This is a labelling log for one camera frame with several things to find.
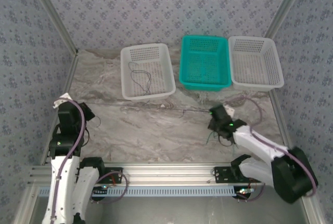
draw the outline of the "wall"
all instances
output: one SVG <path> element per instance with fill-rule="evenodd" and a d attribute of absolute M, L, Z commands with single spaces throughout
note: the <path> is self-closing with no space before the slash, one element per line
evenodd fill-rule
<path fill-rule="evenodd" d="M 292 141 L 307 154 L 333 223 L 333 0 L 296 0 L 274 40 L 285 85 L 277 90 Z"/>
<path fill-rule="evenodd" d="M 72 58 L 39 0 L 0 0 L 0 223 L 38 164 Z"/>
<path fill-rule="evenodd" d="M 77 48 L 263 36 L 282 0 L 51 0 Z"/>

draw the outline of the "marble surface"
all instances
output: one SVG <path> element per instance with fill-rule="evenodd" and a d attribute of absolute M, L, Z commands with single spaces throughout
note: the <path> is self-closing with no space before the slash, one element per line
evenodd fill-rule
<path fill-rule="evenodd" d="M 120 50 L 79 51 L 69 93 L 100 118 L 87 124 L 90 141 L 82 148 L 82 157 L 101 156 L 114 162 L 230 162 L 250 153 L 242 147 L 224 147 L 213 135 L 206 145 L 211 116 L 205 111 L 240 95 L 254 99 L 263 109 L 263 122 L 255 130 L 282 144 L 268 93 L 232 87 L 220 92 L 186 90 L 178 80 L 180 50 L 169 52 L 176 92 L 164 100 L 133 103 L 121 93 Z M 248 124 L 259 118 L 250 101 L 238 98 L 229 105 L 236 110 L 234 117 Z"/>

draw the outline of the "cable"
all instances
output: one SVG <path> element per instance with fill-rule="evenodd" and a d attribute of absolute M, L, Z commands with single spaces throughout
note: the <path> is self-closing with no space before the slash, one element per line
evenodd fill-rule
<path fill-rule="evenodd" d="M 225 144 L 222 144 L 221 143 L 221 140 L 220 140 L 220 135 L 219 135 L 219 143 L 220 145 L 224 146 L 224 147 L 230 147 L 231 145 L 233 145 L 233 143 L 230 141 L 230 145 L 225 145 Z"/>
<path fill-rule="evenodd" d="M 185 114 L 185 110 L 182 110 L 182 115 L 179 117 L 179 118 L 182 118 L 183 116 L 184 116 L 184 114 Z"/>
<path fill-rule="evenodd" d="M 313 178 L 313 176 L 311 175 L 310 171 L 307 169 L 307 167 L 300 161 L 298 160 L 295 156 L 293 156 L 292 154 L 290 154 L 288 151 L 285 151 L 273 144 L 270 144 L 268 142 L 266 142 L 265 140 L 261 139 L 260 137 L 258 137 L 254 132 L 253 132 L 253 127 L 259 125 L 261 122 L 262 122 L 262 119 L 263 119 L 263 114 L 262 114 L 262 109 L 261 107 L 258 105 L 257 102 L 255 102 L 253 99 L 251 98 L 248 98 L 248 97 L 245 97 L 245 96 L 241 96 L 240 98 L 244 98 L 244 99 L 247 99 L 249 101 L 251 101 L 252 103 L 255 104 L 255 106 L 258 107 L 259 109 L 259 114 L 260 114 L 260 119 L 258 120 L 258 122 L 250 125 L 250 133 L 251 135 L 256 139 L 258 140 L 259 142 L 267 145 L 268 147 L 272 148 L 272 149 L 275 149 L 277 151 L 280 151 L 282 152 L 284 155 L 288 156 L 290 159 L 294 160 L 303 170 L 304 172 L 306 173 L 306 175 L 309 177 L 310 181 L 311 181 L 311 184 L 312 184 L 312 193 L 310 195 L 306 195 L 305 197 L 312 197 L 316 191 L 317 191 L 317 187 L 316 187 L 316 182 Z"/>
<path fill-rule="evenodd" d="M 96 126 L 96 128 L 98 128 L 98 127 L 102 124 L 102 121 L 100 120 L 100 117 L 99 117 L 99 116 L 96 116 L 96 115 L 95 115 L 95 117 L 97 117 L 97 118 L 99 119 L 99 125 Z"/>
<path fill-rule="evenodd" d="M 81 115 L 81 129 L 80 129 L 78 138 L 75 141 L 73 147 L 70 149 L 68 154 L 63 159 L 63 161 L 62 161 L 62 163 L 59 167 L 58 174 L 56 176 L 56 184 L 55 184 L 55 187 L 54 187 L 54 195 L 53 195 L 52 210 L 51 210 L 51 223 L 50 224 L 54 224 L 54 221 L 56 220 L 56 205 L 57 205 L 57 197 L 58 197 L 58 190 L 59 190 L 59 181 L 61 180 L 61 173 L 62 173 L 63 167 L 65 166 L 65 163 L 68 160 L 68 158 L 73 154 L 74 150 L 77 148 L 81 138 L 83 137 L 84 129 L 85 129 L 85 118 L 84 118 L 84 113 L 83 113 L 81 107 L 75 101 L 73 101 L 71 99 L 58 98 L 58 100 L 59 99 L 70 102 L 71 104 L 73 104 L 79 110 L 79 113 Z"/>
<path fill-rule="evenodd" d="M 116 180 L 114 179 L 114 176 L 111 175 L 111 178 L 112 178 L 112 184 L 115 186 L 116 185 Z"/>
<path fill-rule="evenodd" d="M 255 198 L 247 199 L 244 195 L 237 194 L 239 197 L 242 197 L 242 198 L 245 199 L 245 200 L 241 200 L 241 199 L 238 199 L 238 200 L 239 200 L 239 201 L 242 201 L 242 202 L 253 202 L 253 201 L 259 199 L 259 198 L 262 196 L 262 194 L 264 193 L 265 185 L 266 185 L 266 184 L 263 184 L 263 186 L 262 186 L 262 188 L 261 188 L 259 194 L 258 194 Z"/>
<path fill-rule="evenodd" d="M 210 132 L 210 134 L 209 134 L 209 136 L 208 136 L 208 138 L 207 138 L 207 141 L 206 141 L 206 145 L 207 145 L 207 143 L 208 143 L 208 141 L 209 141 L 209 139 L 210 139 L 210 137 L 211 137 L 212 134 L 213 134 L 213 137 L 214 137 L 214 138 L 216 137 L 216 136 L 215 136 L 215 134 L 216 134 L 215 131 Z M 230 145 L 222 144 L 222 143 L 221 143 L 221 140 L 220 140 L 220 135 L 218 135 L 218 137 L 219 137 L 219 143 L 220 143 L 220 145 L 222 145 L 222 146 L 224 146 L 224 147 L 231 147 L 231 146 L 233 145 L 232 142 L 230 142 Z"/>
<path fill-rule="evenodd" d="M 126 182 L 126 186 L 125 186 L 125 189 L 124 189 L 124 192 L 119 196 L 119 197 L 117 197 L 116 199 L 113 199 L 113 200 L 111 200 L 111 201 L 107 201 L 107 202 L 96 202 L 96 201 L 94 201 L 94 200 L 92 200 L 92 198 L 91 198 L 91 200 L 94 202 L 94 203 L 102 203 L 102 204 L 109 204 L 109 203 L 113 203 L 113 202 L 117 202 L 117 201 L 119 201 L 120 199 L 122 199 L 123 197 L 124 197 L 124 195 L 126 194 L 126 192 L 127 192 L 127 189 L 129 188 L 129 181 L 128 181 L 128 179 L 126 178 L 126 176 L 122 173 L 122 172 L 120 172 L 120 171 L 111 171 L 111 172 L 109 172 L 109 173 L 107 173 L 107 174 L 105 174 L 105 175 L 103 175 L 102 177 L 100 177 L 97 181 L 96 181 L 96 184 L 97 183 L 99 183 L 100 181 L 102 181 L 104 178 L 106 178 L 106 177 L 108 177 L 108 176 L 110 176 L 110 175 L 115 175 L 115 174 L 120 174 L 124 179 L 125 179 L 125 182 Z"/>
<path fill-rule="evenodd" d="M 214 132 L 215 132 L 215 131 L 210 132 L 210 134 L 209 134 L 209 136 L 208 136 L 208 138 L 207 138 L 206 144 L 208 143 L 210 136 L 211 136 Z"/>
<path fill-rule="evenodd" d="M 250 183 L 248 185 L 248 188 L 250 188 L 252 181 L 255 181 L 253 178 L 250 178 Z"/>
<path fill-rule="evenodd" d="M 87 140 L 87 142 L 86 142 L 84 145 L 82 145 L 81 147 L 86 146 L 86 145 L 89 143 L 89 140 L 90 140 L 90 133 L 89 133 L 89 130 L 87 129 L 87 127 L 85 128 L 85 130 L 86 130 L 86 132 L 88 133 L 88 140 Z"/>
<path fill-rule="evenodd" d="M 190 111 L 190 112 L 207 112 L 209 113 L 209 110 L 191 110 L 191 109 L 179 109 L 179 108 L 153 108 L 153 106 L 156 106 L 155 104 L 152 104 L 151 106 L 131 106 L 131 105 L 122 105 L 122 104 L 116 104 L 116 103 L 96 103 L 96 102 L 86 102 L 87 104 L 97 104 L 97 105 L 102 105 L 102 106 L 115 106 L 115 107 L 127 107 L 127 108 L 137 108 L 137 109 L 149 109 L 149 110 L 166 110 L 166 111 Z"/>
<path fill-rule="evenodd" d="M 141 107 L 145 106 L 147 103 L 149 103 L 150 100 L 148 100 L 147 102 L 145 102 Z"/>
<path fill-rule="evenodd" d="M 149 89 L 150 89 L 150 84 L 151 84 L 151 74 L 150 74 L 149 72 L 147 72 L 147 71 L 144 71 L 144 70 L 132 70 L 132 69 L 131 69 L 131 66 L 130 66 L 131 63 L 133 63 L 133 64 L 137 64 L 137 63 L 135 63 L 135 62 L 129 62 L 129 68 L 130 68 L 130 70 L 131 70 L 131 79 L 133 80 L 133 82 L 134 82 L 135 84 L 137 84 L 138 86 L 140 86 L 141 89 L 142 89 L 143 91 L 146 92 L 143 96 L 145 96 L 145 95 L 150 95 L 151 92 L 150 92 Z M 148 76 L 148 82 L 147 82 L 147 85 L 146 85 L 146 86 L 147 86 L 147 90 L 145 90 L 141 84 L 139 84 L 137 81 L 135 81 L 135 80 L 133 79 L 133 76 L 132 76 L 133 73 L 134 73 L 134 74 L 144 73 L 144 74 L 146 74 L 146 75 Z"/>

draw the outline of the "mesh basket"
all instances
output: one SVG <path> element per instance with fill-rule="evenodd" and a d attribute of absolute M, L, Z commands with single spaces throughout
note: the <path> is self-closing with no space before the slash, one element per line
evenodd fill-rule
<path fill-rule="evenodd" d="M 123 48 L 121 88 L 125 99 L 133 102 L 165 99 L 176 91 L 168 47 L 147 44 Z"/>
<path fill-rule="evenodd" d="M 188 90 L 219 91 L 231 85 L 228 40 L 185 35 L 179 81 Z"/>
<path fill-rule="evenodd" d="M 235 89 L 269 91 L 284 85 L 275 43 L 270 38 L 229 38 L 231 77 Z"/>

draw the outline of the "teal plastic basket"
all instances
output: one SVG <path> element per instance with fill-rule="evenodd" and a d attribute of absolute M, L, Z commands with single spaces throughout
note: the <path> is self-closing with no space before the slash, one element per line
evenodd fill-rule
<path fill-rule="evenodd" d="M 231 85 L 228 40 L 185 35 L 179 81 L 188 90 L 219 91 Z"/>

